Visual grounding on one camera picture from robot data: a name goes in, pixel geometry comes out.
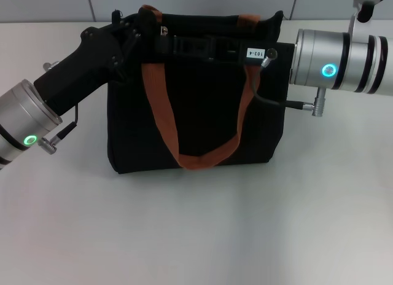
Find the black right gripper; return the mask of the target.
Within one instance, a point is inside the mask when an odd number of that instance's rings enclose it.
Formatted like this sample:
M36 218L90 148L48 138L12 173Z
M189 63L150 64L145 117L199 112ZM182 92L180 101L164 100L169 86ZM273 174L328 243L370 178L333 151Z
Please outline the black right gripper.
M267 70L289 80L295 44L240 41L227 37L160 36L155 38L155 53L181 58L261 67L268 58Z

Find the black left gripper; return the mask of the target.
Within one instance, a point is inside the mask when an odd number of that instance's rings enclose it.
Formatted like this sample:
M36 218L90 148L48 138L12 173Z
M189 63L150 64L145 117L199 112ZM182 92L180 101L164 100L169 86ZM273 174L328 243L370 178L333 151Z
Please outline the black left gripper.
M37 92L54 113L63 115L113 78L127 80L141 37L153 37L159 25L160 11L152 6L126 17L113 11L106 30L87 28L78 48L34 81Z

